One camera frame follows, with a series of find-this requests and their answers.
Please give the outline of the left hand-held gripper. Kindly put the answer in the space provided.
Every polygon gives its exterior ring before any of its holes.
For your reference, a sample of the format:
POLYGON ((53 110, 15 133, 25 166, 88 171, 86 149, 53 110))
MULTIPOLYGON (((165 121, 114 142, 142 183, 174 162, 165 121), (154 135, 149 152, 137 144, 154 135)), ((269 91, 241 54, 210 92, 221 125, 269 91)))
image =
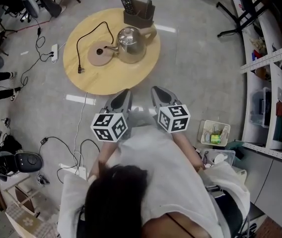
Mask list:
POLYGON ((91 130, 99 141, 118 142, 126 140, 131 135, 128 127, 128 112, 132 106, 132 93, 124 89, 112 95, 106 102, 104 109, 108 113, 98 113, 91 123, 91 130))

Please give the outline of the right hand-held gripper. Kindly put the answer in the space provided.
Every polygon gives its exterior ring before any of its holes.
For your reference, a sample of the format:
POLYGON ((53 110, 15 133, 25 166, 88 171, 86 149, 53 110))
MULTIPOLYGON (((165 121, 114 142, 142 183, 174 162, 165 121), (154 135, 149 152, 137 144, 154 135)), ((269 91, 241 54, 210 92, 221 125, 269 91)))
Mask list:
POLYGON ((167 133, 187 130, 190 121, 189 110, 173 92, 160 86, 153 86, 151 98, 157 111, 156 122, 159 129, 167 133))

